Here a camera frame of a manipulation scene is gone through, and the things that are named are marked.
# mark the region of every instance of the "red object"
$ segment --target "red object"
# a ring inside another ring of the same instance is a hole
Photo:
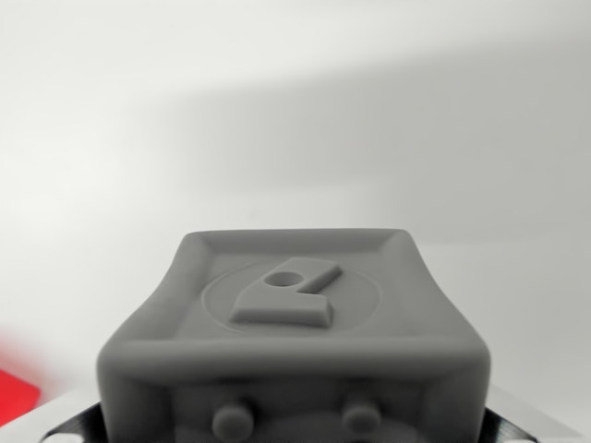
[[[33,409],[40,396],[38,388],[0,370],[0,426]]]

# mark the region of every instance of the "embossed symbol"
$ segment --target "embossed symbol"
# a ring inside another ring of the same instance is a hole
[[[329,328],[331,303],[318,292],[341,273],[339,265],[332,260],[289,258],[238,295],[230,318],[235,322]]]

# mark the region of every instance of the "gray plastic box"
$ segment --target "gray plastic box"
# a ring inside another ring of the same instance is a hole
[[[476,443],[490,359],[400,230],[187,235],[98,361],[110,443]]]

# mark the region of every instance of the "black base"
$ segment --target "black base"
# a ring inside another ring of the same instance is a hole
[[[79,434],[84,437],[84,443],[108,443],[100,403],[52,429],[44,438],[59,433]],[[503,443],[513,439],[537,441],[523,429],[487,409],[478,443]]]

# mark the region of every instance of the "white surface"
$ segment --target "white surface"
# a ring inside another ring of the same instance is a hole
[[[573,0],[0,0],[2,366],[46,399],[91,377],[184,233],[400,227],[493,380],[591,435],[590,22]]]

